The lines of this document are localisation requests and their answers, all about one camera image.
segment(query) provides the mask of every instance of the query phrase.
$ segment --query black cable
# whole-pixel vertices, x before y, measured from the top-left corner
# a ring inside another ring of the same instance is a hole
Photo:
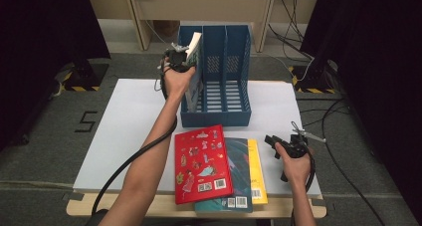
[[[339,107],[335,110],[332,110],[333,113],[343,113],[343,114],[350,114],[350,113],[345,113],[342,111],[339,111],[339,109],[343,109],[343,108],[347,108],[347,106],[343,106],[343,107]],[[309,112],[319,112],[319,111],[324,111],[326,112],[326,110],[323,109],[313,109],[313,110],[305,110],[305,111],[300,111],[299,113],[309,113]]]
[[[290,13],[290,11],[289,11],[289,8],[287,7],[287,5],[286,5],[286,3],[285,3],[285,0],[282,0],[282,4],[283,4],[283,6],[285,7],[285,9],[286,9],[286,12],[288,13],[288,16],[289,16],[289,19],[290,19],[290,25],[289,25],[289,28],[293,25],[294,27],[292,27],[292,29],[298,34],[298,35],[302,35],[301,34],[301,31],[299,31],[299,28],[298,28],[298,24],[294,21],[294,17],[291,15],[291,13]]]
[[[342,108],[346,108],[346,106],[339,107],[339,108],[337,108],[337,109],[335,109],[333,111],[331,111],[330,109],[328,109],[327,111],[329,112],[329,114],[331,114],[331,113],[337,113],[337,110],[342,109]],[[308,125],[311,125],[311,124],[315,124],[315,123],[320,122],[320,121],[323,121],[323,117],[321,119],[317,119],[317,120],[315,120],[315,121],[313,121],[311,123],[304,124],[303,127],[308,126]]]
[[[269,27],[270,27],[270,29],[273,31],[273,33],[278,37],[278,36],[280,36],[280,34],[277,34],[274,30],[273,30],[273,28],[271,27],[271,25],[269,25]],[[291,44],[291,43],[289,43],[287,40],[285,40],[285,37],[278,37],[277,38],[278,40],[280,40],[280,41],[282,41],[283,43],[285,43],[285,44],[287,44],[287,45],[289,45],[289,47],[291,47],[292,49],[294,49],[294,50],[296,50],[298,53],[300,53],[300,54],[302,54],[303,56],[305,56],[307,59],[309,59],[309,60],[311,60],[312,59],[312,57],[310,56],[310,55],[308,55],[307,53],[304,53],[304,52],[301,52],[301,50],[300,49],[298,49],[296,46],[294,46],[293,44]],[[288,59],[290,59],[290,60],[293,60],[293,61],[299,61],[299,62],[309,62],[309,61],[301,61],[301,60],[295,60],[295,59],[292,59],[292,58],[289,58],[287,55],[286,55],[286,58],[288,58]]]
[[[296,99],[296,101],[338,101],[341,99]]]
[[[141,155],[143,155],[147,150],[153,148],[154,146],[156,146],[157,144],[159,144],[160,142],[162,142],[163,140],[165,140],[166,138],[168,138],[174,132],[174,130],[176,129],[176,127],[177,127],[177,118],[174,120],[174,123],[173,123],[173,125],[171,126],[171,129],[168,132],[166,132],[161,137],[155,139],[151,143],[147,144],[146,146],[142,147],[133,156],[131,156],[127,161],[125,161],[124,164],[121,165],[121,167],[119,167],[115,171],[115,173],[105,183],[105,186],[103,187],[103,189],[100,191],[99,195],[97,196],[97,199],[94,202],[93,211],[91,213],[92,215],[94,215],[94,214],[97,213],[97,207],[99,206],[99,203],[102,200],[103,195],[106,193],[106,190],[112,184],[112,182],[118,177],[118,175],[121,174],[121,172],[128,165],[130,165],[135,159],[137,159],[138,157],[140,157]]]
[[[304,36],[301,33],[301,30],[298,27],[298,20],[296,19],[296,8],[298,7],[298,0],[293,0],[293,19],[295,20],[295,26],[296,29],[298,30],[298,38],[302,41]]]
[[[329,109],[326,111],[326,113],[323,115],[322,117],[322,124],[321,124],[321,129],[322,129],[322,138],[325,138],[325,129],[324,129],[324,124],[325,124],[325,118],[328,116],[328,113],[331,111],[331,109],[338,104],[339,102],[341,102],[342,100],[339,100],[335,103],[333,103],[331,105],[331,107],[329,107]],[[382,221],[381,217],[378,215],[378,213],[375,211],[375,209],[372,207],[372,205],[369,203],[369,201],[366,199],[366,197],[360,192],[360,190],[353,184],[353,182],[351,182],[351,180],[347,177],[347,175],[344,173],[344,171],[341,169],[341,167],[339,166],[338,162],[335,160],[327,141],[325,142],[325,146],[326,149],[329,153],[329,156],[331,157],[333,163],[335,164],[335,166],[337,167],[337,169],[340,171],[340,173],[344,176],[345,180],[347,180],[347,182],[353,187],[353,189],[360,195],[360,197],[363,199],[363,201],[369,206],[369,208],[372,210],[373,214],[376,216],[376,218],[378,219],[379,223],[381,225],[385,225],[384,222]]]
[[[270,24],[268,24],[268,26],[270,27],[271,31],[272,31],[272,32],[276,35],[276,37],[277,37],[278,39],[279,39],[279,38],[282,38],[282,39],[285,39],[285,40],[289,40],[289,41],[294,41],[294,42],[301,43],[301,41],[300,41],[300,40],[287,38],[287,37],[285,37],[285,36],[283,36],[283,35],[281,35],[281,34],[277,33],[277,32],[273,29],[273,27],[272,27]]]

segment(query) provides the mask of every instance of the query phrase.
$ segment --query sticker on book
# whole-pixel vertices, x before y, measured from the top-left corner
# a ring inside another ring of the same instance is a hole
[[[198,135],[196,135],[197,138],[206,138],[208,137],[208,134],[206,134],[203,130],[201,133],[199,133]]]
[[[185,193],[190,193],[192,191],[192,185],[195,182],[195,176],[192,174],[192,171],[188,169],[186,170],[186,173],[188,174],[188,176],[182,188],[183,198],[184,198]]]
[[[207,149],[208,148],[207,143],[208,143],[208,141],[202,140],[202,149]]]
[[[223,198],[221,205],[225,206],[226,204],[228,208],[248,208],[248,200],[243,196]]]
[[[189,155],[190,156],[194,156],[197,155],[199,153],[199,148],[198,147],[190,147],[189,148]]]
[[[192,168],[199,169],[201,166],[202,166],[202,163],[201,162],[198,162],[196,160],[193,160],[192,161]]]
[[[205,192],[212,190],[211,182],[206,182],[202,184],[198,184],[198,192]]]
[[[183,174],[182,172],[179,172],[179,173],[176,175],[176,182],[177,182],[177,184],[181,184],[181,183],[183,183],[183,177],[184,177],[184,174]]]
[[[186,159],[186,155],[185,155],[185,154],[183,154],[183,155],[182,155],[182,158],[180,159],[180,165],[181,165],[182,167],[186,166],[186,161],[187,161],[187,159]]]
[[[212,176],[215,175],[217,173],[217,168],[214,167],[214,165],[210,164],[208,166],[206,166],[199,174],[198,176]]]
[[[261,189],[259,188],[252,188],[251,189],[251,194],[252,194],[252,198],[253,199],[261,199],[263,197],[262,193],[261,193]]]
[[[221,178],[221,179],[216,179],[214,180],[214,187],[215,189],[223,189],[226,188],[226,179]]]

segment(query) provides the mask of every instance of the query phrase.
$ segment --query black curtain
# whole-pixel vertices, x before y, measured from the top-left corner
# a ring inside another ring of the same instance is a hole
[[[337,16],[344,2],[317,0],[303,50],[337,62],[375,154],[422,224],[422,0],[353,0]],[[346,27],[331,28],[335,19]],[[336,38],[324,46],[326,36]]]
[[[90,0],[0,0],[0,150],[28,130],[66,64],[109,58]]]

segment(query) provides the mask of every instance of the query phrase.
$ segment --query gray carpet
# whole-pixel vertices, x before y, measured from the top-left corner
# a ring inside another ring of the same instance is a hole
[[[27,145],[6,147],[0,152],[0,225],[84,225],[88,218],[66,214],[66,195],[78,175],[96,129],[101,121],[117,79],[155,79],[160,55],[112,54],[108,71],[97,92],[62,92],[51,99],[29,132]],[[286,60],[286,64],[297,64]],[[65,72],[58,75],[60,79]],[[290,73],[271,57],[252,57],[250,80],[290,82]],[[297,93],[304,128],[322,136],[321,118],[342,94]],[[324,121],[328,147],[311,140],[316,150],[316,172],[328,209],[318,225],[379,225],[368,205],[360,198],[330,157],[348,179],[368,199],[386,225],[418,225],[391,180],[385,167],[371,154],[371,146],[347,101],[338,103],[336,112]],[[90,132],[88,124],[94,121]],[[37,185],[28,181],[39,182]],[[160,219],[151,225],[171,225]],[[245,222],[226,222],[245,225]],[[275,225],[289,225],[277,219]]]

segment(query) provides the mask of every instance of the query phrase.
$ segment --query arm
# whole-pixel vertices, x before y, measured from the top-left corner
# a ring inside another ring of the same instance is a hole
[[[172,70],[165,73],[168,98],[142,146],[170,130],[194,72],[191,68],[183,74]],[[100,225],[140,225],[164,171],[170,140],[171,137],[166,138],[133,161],[119,196]]]
[[[310,157],[306,154],[301,158],[290,158],[279,143],[276,143],[276,150],[283,159],[283,171],[292,186],[296,225],[317,225],[305,188],[311,172]]]

